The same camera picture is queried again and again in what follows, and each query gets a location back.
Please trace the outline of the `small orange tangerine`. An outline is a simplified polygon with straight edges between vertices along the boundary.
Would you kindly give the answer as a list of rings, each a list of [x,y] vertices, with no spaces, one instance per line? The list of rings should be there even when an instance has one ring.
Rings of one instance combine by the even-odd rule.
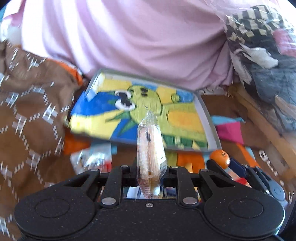
[[[230,165],[230,157],[224,150],[215,150],[210,154],[210,159],[214,160],[221,168],[226,169]]]

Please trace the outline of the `clear cookie pack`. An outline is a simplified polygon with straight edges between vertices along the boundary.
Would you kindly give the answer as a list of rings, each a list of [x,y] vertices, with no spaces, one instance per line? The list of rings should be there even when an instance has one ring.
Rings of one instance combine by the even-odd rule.
[[[156,115],[146,109],[137,128],[137,181],[145,198],[159,198],[167,159]]]

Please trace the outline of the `white cartoon snack packet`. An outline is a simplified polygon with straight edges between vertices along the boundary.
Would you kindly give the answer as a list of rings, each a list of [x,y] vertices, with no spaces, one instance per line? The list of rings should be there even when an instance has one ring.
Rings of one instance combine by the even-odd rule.
[[[112,169],[111,144],[99,144],[70,155],[70,162],[76,174],[91,169],[99,169],[101,173]]]

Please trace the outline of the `colourful striped cartoon blanket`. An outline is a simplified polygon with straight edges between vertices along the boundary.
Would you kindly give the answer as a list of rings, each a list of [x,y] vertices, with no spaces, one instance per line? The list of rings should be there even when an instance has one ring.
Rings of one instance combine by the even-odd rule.
[[[270,158],[272,155],[263,150],[266,138],[260,135],[255,127],[244,124],[241,118],[214,115],[212,121],[220,138],[221,150],[224,150],[229,157],[234,158],[242,165],[271,168]],[[210,160],[210,154],[186,151],[179,135],[162,135],[162,139],[168,165],[185,167],[189,172],[198,173]],[[238,177],[229,167],[224,170],[235,181],[249,186],[244,178]]]

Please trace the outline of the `grey tray with cartoon towel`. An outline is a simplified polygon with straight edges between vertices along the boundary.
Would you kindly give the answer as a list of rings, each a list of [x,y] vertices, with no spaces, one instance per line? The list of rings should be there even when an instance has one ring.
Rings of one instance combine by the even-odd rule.
[[[78,135],[134,145],[138,126],[149,116],[168,150],[221,148],[199,93],[111,69],[101,69],[91,78],[71,109],[68,125]]]

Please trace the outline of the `brown patterned fabric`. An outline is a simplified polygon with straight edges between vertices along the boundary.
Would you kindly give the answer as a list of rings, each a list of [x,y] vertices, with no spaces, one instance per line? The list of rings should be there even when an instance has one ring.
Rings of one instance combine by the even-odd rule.
[[[1,240],[17,240],[15,205],[74,174],[62,157],[79,71],[1,42]]]

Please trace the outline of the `pink fabric cushion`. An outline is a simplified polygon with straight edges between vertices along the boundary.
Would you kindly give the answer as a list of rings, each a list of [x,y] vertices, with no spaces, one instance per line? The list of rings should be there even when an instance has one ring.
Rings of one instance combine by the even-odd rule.
[[[220,19],[258,1],[9,1],[1,40],[69,63],[191,90],[229,85],[233,67]]]

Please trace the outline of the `grey checkered clothes pile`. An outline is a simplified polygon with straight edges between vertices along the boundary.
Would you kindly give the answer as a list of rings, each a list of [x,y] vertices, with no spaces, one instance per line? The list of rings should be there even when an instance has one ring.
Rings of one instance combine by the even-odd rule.
[[[280,132],[295,131],[295,27],[271,6],[225,18],[233,67],[247,93]]]

